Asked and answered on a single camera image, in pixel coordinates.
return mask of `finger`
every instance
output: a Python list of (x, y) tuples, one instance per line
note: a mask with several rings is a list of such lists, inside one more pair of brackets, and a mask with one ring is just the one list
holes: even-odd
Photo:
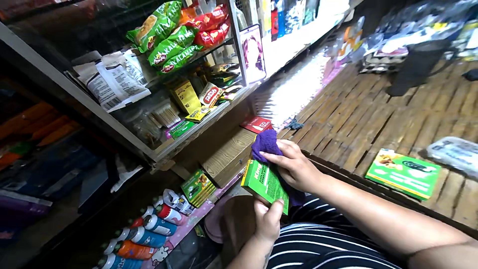
[(289, 145), (290, 147), (292, 147), (296, 151), (300, 151), (299, 145), (294, 143), (293, 141), (290, 141), (290, 140), (287, 140), (287, 139), (279, 139), (277, 141), (281, 141), (282, 143)]
[(292, 185), (295, 183), (295, 179), (294, 177), (291, 175), (291, 173), (289, 172), (289, 170), (285, 169), (285, 168), (282, 168), (282, 167), (278, 167), (277, 168), (277, 171), (279, 171), (279, 174), (282, 176), (282, 178), (285, 180), (285, 182), (287, 182), (287, 184), (289, 185)]
[(269, 208), (261, 201), (254, 200), (254, 212), (256, 213), (256, 219), (261, 219), (269, 210)]
[(278, 199), (272, 203), (271, 208), (264, 215), (264, 219), (275, 224), (281, 220), (282, 211), (284, 210), (284, 200)]
[(297, 152), (289, 144), (286, 144), (280, 140), (277, 140), (277, 146), (282, 151), (282, 154), (289, 159), (295, 159), (297, 157)]
[(276, 165), (280, 167), (284, 167), (285, 169), (290, 169), (292, 168), (291, 160), (285, 156), (279, 156), (279, 155), (274, 155), (270, 153), (265, 153), (260, 151), (259, 152), (266, 160), (275, 163)]

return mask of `red box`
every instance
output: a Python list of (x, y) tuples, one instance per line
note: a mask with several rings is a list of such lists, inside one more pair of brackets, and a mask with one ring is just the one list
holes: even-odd
[(264, 130), (273, 129), (272, 123), (270, 120), (254, 116), (248, 118), (240, 125), (241, 127), (248, 129), (249, 131), (255, 132), (256, 134), (261, 133)]

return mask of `green sachet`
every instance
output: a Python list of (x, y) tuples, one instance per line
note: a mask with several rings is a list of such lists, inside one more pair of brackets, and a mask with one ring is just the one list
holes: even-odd
[(181, 15), (182, 3), (170, 1), (157, 8), (137, 29), (128, 31), (126, 38), (134, 43), (141, 53), (153, 49), (166, 39), (176, 27)]
[(164, 75), (180, 69), (202, 48), (203, 46), (192, 45), (184, 49), (178, 55), (171, 58), (171, 60), (165, 62), (163, 68), (158, 72), (158, 74)]
[(198, 32), (197, 28), (179, 26), (168, 38), (161, 41), (151, 52), (148, 61), (152, 66), (162, 66), (164, 62), (189, 47)]

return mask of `clear plastic container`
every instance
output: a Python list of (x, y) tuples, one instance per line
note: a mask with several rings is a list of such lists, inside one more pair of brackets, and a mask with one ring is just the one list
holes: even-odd
[(428, 156), (478, 178), (478, 144), (448, 136), (429, 145)]

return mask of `purple cloth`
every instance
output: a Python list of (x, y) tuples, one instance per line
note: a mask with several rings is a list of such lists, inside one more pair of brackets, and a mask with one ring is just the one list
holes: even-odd
[[(252, 144), (252, 158), (257, 161), (268, 163), (269, 161), (259, 153), (260, 151), (283, 156), (282, 151), (277, 146), (277, 133), (275, 130), (265, 130), (258, 134), (256, 136), (256, 141)], [(285, 192), (289, 195), (289, 204), (291, 206), (304, 205), (305, 193), (292, 188), (280, 176), (279, 180)]]

